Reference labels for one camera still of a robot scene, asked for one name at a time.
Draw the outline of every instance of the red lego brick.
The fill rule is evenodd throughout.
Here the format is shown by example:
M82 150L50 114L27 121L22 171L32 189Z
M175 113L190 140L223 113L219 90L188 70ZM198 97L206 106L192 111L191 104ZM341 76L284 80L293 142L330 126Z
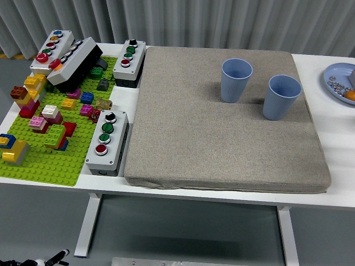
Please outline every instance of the red lego brick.
M65 136L66 137L72 137L75 131L75 128L77 127L77 123L72 123L72 122L64 122L62 124L63 126L65 126Z
M47 132L48 127L49 127L48 123L45 123L45 126L42 130L36 130L36 129L32 129L32 130L35 133L45 134Z
M22 118L28 118L31 119L34 113L37 111L37 108L39 106L39 101L36 101L33 108L31 110L24 110L22 109L18 115Z
M18 87L18 86L13 87L13 90L10 92L12 99L17 99L17 100L23 100L27 94L28 91L25 87Z
M62 138L62 140L60 141L60 144L59 144L59 146L57 147L57 149L63 148L66 141L67 141L67 138L65 137L65 133L64 133L63 138Z

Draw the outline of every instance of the purple lego brick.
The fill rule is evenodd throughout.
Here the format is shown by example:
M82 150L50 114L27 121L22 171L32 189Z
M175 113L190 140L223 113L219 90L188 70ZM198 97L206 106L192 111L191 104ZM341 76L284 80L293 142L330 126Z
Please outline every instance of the purple lego brick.
M80 115L82 116L89 116L89 112L94 109L92 105L83 104L82 108L80 109Z
M45 117L44 119L48 122L48 124L50 126L52 126L54 124L60 125L63 122L63 117L62 117L60 112L58 112L58 114L56 115L55 118L47 118L47 117Z
M35 101L31 98L27 105L24 105L24 104L17 104L17 105L18 105L18 107L21 108L21 110L31 111L32 108L34 107L34 104L35 104Z
M82 94L82 91L79 88L77 88L75 91L72 91L71 93L67 93L67 97L69 99L79 100L81 94Z

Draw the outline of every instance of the gray fabric pad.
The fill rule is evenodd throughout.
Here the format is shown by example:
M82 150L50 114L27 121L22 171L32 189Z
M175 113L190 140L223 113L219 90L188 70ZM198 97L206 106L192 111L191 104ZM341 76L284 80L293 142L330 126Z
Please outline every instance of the gray fabric pad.
M254 70L235 104L220 98L221 66L229 58L247 60ZM262 114L276 74L299 80L290 53L150 47L126 180L163 189L325 192L331 178L305 97L280 121Z

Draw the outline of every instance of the cup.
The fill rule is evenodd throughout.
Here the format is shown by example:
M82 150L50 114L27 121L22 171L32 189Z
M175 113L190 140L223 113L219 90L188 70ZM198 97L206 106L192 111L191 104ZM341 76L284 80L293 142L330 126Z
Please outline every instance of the cup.
M249 81L253 67L247 61L232 58L222 64L221 98L227 103L236 103Z
M269 120L282 119L301 92L301 84L293 77L273 76L268 82L262 114Z

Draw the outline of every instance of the plate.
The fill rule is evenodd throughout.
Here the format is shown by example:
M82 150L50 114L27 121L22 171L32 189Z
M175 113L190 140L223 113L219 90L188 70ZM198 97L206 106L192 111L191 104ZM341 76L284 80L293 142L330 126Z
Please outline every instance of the plate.
M348 64L348 63L337 63L337 64L332 64L326 68L324 71L324 81L326 83L327 89L333 94L336 98L344 101L345 103L348 104L353 104L355 105L355 101L346 99L342 95L339 95L334 91L334 88L329 86L327 82L329 81L329 77L335 76L336 77L336 82L339 82L339 84L344 85L344 87L349 87L353 89L354 87L351 85L349 81L349 76L351 72L355 69L355 65L353 64Z

